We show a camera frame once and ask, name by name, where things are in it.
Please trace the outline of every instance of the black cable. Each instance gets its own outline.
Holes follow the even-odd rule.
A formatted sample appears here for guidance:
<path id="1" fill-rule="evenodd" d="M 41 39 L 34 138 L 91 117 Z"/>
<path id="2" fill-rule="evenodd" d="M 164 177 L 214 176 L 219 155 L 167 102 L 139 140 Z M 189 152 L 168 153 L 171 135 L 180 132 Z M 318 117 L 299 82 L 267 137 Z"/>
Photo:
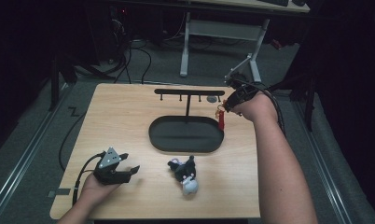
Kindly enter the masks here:
<path id="1" fill-rule="evenodd" d="M 120 78 L 121 74 L 123 74 L 124 70 L 127 69 L 127 67 L 129 66 L 130 64 L 130 61 L 132 60 L 132 45 L 130 44 L 129 45 L 129 60 L 126 62 L 126 65 L 124 66 L 124 68 L 118 73 L 118 75 L 115 77 L 115 80 L 114 80 L 114 83 L 117 83 L 118 82 L 118 79 Z M 130 75 L 127 74 L 127 77 L 130 81 L 130 84 L 132 84 L 132 80 L 130 78 Z"/>
<path id="2" fill-rule="evenodd" d="M 106 154 L 105 151 L 102 153 L 96 154 L 95 156 L 92 156 L 86 163 L 83 165 L 82 169 L 80 170 L 79 175 L 77 176 L 76 182 L 75 182 L 75 187 L 74 187 L 74 194 L 72 196 L 72 205 L 74 205 L 77 201 L 77 192 L 79 190 L 79 185 L 80 185 L 80 177 L 82 177 L 83 173 L 85 173 L 86 166 L 88 166 L 89 162 L 94 160 L 97 157 L 103 157 Z"/>
<path id="3" fill-rule="evenodd" d="M 85 117 L 87 112 L 84 112 L 82 115 L 80 115 L 80 117 L 75 121 L 75 123 L 72 125 L 72 127 L 69 129 L 68 133 L 66 134 L 66 136 L 64 137 L 64 139 L 62 140 L 62 145 L 60 146 L 60 149 L 59 149 L 59 164 L 62 168 L 62 171 L 64 172 L 65 171 L 65 167 L 63 166 L 63 162 L 62 162 L 62 151 L 63 151 L 63 145 L 65 144 L 66 142 L 66 139 L 68 138 L 69 134 L 71 133 L 71 131 L 75 128 L 75 126 L 77 125 L 77 123 L 83 118 Z"/>
<path id="4" fill-rule="evenodd" d="M 145 53 L 149 57 L 149 64 L 147 65 L 147 68 L 146 68 L 145 72 L 141 76 L 141 84 L 144 85 L 144 77 L 146 75 L 147 70 L 149 70 L 150 65 L 152 64 L 152 57 L 150 56 L 150 54 L 147 51 L 145 51 L 143 49 L 136 49 L 136 50 L 142 51 L 143 53 Z"/>

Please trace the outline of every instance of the wooden table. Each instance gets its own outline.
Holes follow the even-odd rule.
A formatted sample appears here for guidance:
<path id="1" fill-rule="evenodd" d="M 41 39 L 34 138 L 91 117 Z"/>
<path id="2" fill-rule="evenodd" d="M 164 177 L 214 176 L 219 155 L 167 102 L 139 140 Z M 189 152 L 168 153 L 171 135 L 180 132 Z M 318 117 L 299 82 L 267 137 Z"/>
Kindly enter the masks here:
<path id="1" fill-rule="evenodd" d="M 76 145 L 66 167 L 60 189 L 69 195 L 57 195 L 50 216 L 59 219 L 72 204 L 72 188 L 83 164 L 93 155 L 113 147 L 118 154 L 129 153 L 118 170 L 141 165 L 130 183 L 121 185 L 91 215 L 93 219 L 157 218 L 247 218 L 259 217 L 257 150 L 253 124 L 232 113 L 225 113 L 225 137 L 222 145 L 209 154 L 194 153 L 199 190 L 184 196 L 167 162 L 188 159 L 189 153 L 165 153 L 154 148 L 148 128 L 164 115 L 186 112 L 186 97 L 164 95 L 155 89 L 225 91 L 232 88 L 100 84 L 92 97 Z M 206 97 L 191 97 L 190 115 L 215 118 L 218 102 Z M 88 166 L 93 169 L 97 160 Z M 82 176 L 80 187 L 86 175 Z"/>

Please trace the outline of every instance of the hand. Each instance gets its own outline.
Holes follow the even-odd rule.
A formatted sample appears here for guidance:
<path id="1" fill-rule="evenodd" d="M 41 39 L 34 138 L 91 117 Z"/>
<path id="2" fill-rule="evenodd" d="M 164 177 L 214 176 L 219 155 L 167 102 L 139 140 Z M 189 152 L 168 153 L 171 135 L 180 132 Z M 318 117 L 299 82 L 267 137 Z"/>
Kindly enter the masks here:
<path id="1" fill-rule="evenodd" d="M 91 204 L 92 207 L 95 207 L 102 203 L 106 197 L 119 186 L 120 184 L 103 185 L 97 180 L 97 178 L 95 178 L 93 174 L 90 174 L 86 178 L 85 184 L 83 185 L 79 200 L 84 200 L 85 203 Z"/>
<path id="2" fill-rule="evenodd" d="M 120 184 L 116 185 L 103 185 L 100 183 L 93 174 L 88 175 L 85 184 L 83 185 L 80 197 L 75 205 L 65 213 L 58 221 L 58 224 L 63 223 L 86 223 L 91 211 L 106 197 L 109 196 Z"/>
<path id="3" fill-rule="evenodd" d="M 243 115 L 250 121 L 255 119 L 270 118 L 277 120 L 277 111 L 271 102 L 271 99 L 263 92 L 259 91 L 251 100 L 234 106 L 231 112 Z"/>

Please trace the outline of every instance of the wire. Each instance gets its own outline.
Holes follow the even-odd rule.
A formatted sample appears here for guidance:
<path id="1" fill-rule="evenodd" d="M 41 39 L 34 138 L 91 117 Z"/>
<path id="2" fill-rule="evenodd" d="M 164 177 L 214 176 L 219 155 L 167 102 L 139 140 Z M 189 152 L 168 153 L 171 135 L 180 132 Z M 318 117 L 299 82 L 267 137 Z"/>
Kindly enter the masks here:
<path id="1" fill-rule="evenodd" d="M 80 117 L 75 121 L 75 123 L 72 125 L 72 127 L 69 129 L 68 133 L 66 134 L 66 136 L 64 137 L 64 139 L 62 140 L 62 145 L 60 146 L 60 149 L 59 149 L 59 164 L 60 164 L 60 167 L 62 168 L 62 171 L 64 172 L 65 171 L 65 167 L 63 166 L 63 162 L 62 162 L 62 151 L 63 151 L 63 145 L 65 144 L 66 142 L 66 139 L 68 138 L 69 134 L 71 133 L 71 131 L 75 128 L 75 126 L 77 125 L 77 123 L 83 118 L 85 117 L 87 112 L 84 112 L 82 115 L 80 115 Z"/>
<path id="2" fill-rule="evenodd" d="M 136 49 L 136 50 L 142 51 L 143 53 L 145 53 L 149 57 L 149 64 L 147 65 L 147 68 L 146 68 L 145 72 L 141 76 L 141 84 L 144 84 L 144 77 L 146 75 L 147 70 L 149 70 L 150 65 L 152 64 L 152 57 L 150 56 L 150 54 L 147 51 L 145 51 L 143 49 Z"/>
<path id="3" fill-rule="evenodd" d="M 126 62 L 126 65 L 124 66 L 124 68 L 123 68 L 123 69 L 118 73 L 118 75 L 115 77 L 114 83 L 117 83 L 117 82 L 118 82 L 118 79 L 120 78 L 120 76 L 121 76 L 121 74 L 124 72 L 124 70 L 127 69 L 127 67 L 129 66 L 131 60 L 132 60 L 132 45 L 130 44 L 130 45 L 129 45 L 129 60 Z M 128 79 L 129 79 L 130 84 L 132 84 L 132 80 L 131 80 L 131 78 L 130 78 L 129 73 L 127 73 L 127 77 L 128 77 Z"/>
<path id="4" fill-rule="evenodd" d="M 172 39 L 176 39 L 176 38 L 179 38 L 183 35 L 180 35 L 181 33 L 181 30 L 182 30 L 182 27 L 184 26 L 184 21 L 185 21 L 185 17 L 187 16 L 187 13 L 184 13 L 184 16 L 182 17 L 182 21 L 181 21 L 181 24 L 179 25 L 179 29 L 178 31 L 175 33 L 175 35 L 173 35 L 173 37 L 170 37 L 170 38 L 167 38 L 167 39 L 164 39 L 163 41 L 167 41 L 167 40 L 172 40 Z"/>

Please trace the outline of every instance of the gray carpet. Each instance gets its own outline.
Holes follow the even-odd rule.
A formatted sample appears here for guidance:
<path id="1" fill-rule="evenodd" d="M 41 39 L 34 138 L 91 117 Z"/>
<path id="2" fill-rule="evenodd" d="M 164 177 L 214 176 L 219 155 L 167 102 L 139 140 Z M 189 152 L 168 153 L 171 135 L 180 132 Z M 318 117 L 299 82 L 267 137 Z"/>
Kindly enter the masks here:
<path id="1" fill-rule="evenodd" d="M 145 75 L 149 83 L 164 82 L 186 85 L 224 86 L 223 77 L 231 67 L 246 57 L 249 42 L 193 43 L 190 52 L 189 75 L 181 78 L 179 66 L 182 46 L 180 41 L 171 41 L 161 47 L 146 42 L 134 42 L 137 48 L 144 49 L 151 56 L 151 65 Z M 283 79 L 285 72 L 294 58 L 298 45 L 280 50 L 263 45 L 257 57 L 259 71 L 266 85 L 272 85 Z M 132 50 L 129 64 L 129 75 L 133 82 L 139 82 L 149 64 L 149 57 L 141 50 Z M 106 70 L 113 65 L 104 63 L 100 68 Z M 98 83 L 109 82 L 96 77 L 79 76 L 75 86 L 65 87 L 62 91 L 62 103 L 53 114 L 49 127 L 37 143 L 34 158 L 28 162 L 27 170 L 21 173 L 16 189 L 1 207 L 0 223 L 55 223 L 49 217 L 49 210 L 55 191 L 63 177 L 58 162 L 59 151 L 65 136 L 90 104 L 90 98 Z M 128 83 L 126 71 L 119 83 Z M 366 201 L 354 175 L 351 173 L 340 149 L 335 142 L 327 124 L 321 104 L 316 97 L 313 111 L 313 132 L 307 133 L 299 113 L 299 103 L 292 103 L 287 97 L 288 91 L 277 91 L 281 109 L 284 113 L 287 139 L 294 148 L 312 191 L 317 215 L 320 223 L 375 223 L 375 213 Z M 49 116 L 50 86 L 41 91 L 36 101 L 26 110 L 19 120 L 11 136 L 0 151 L 0 191 L 13 174 L 24 151 L 35 136 L 36 130 L 46 116 Z M 62 147 L 62 164 L 65 166 L 76 141 L 81 121 L 71 131 Z M 320 150 L 331 174 L 336 191 L 345 206 L 347 214 L 340 214 L 334 201 L 329 198 L 327 180 L 321 175 L 318 160 L 313 153 L 314 144 Z M 250 223 L 261 223 L 259 218 L 249 220 Z"/>

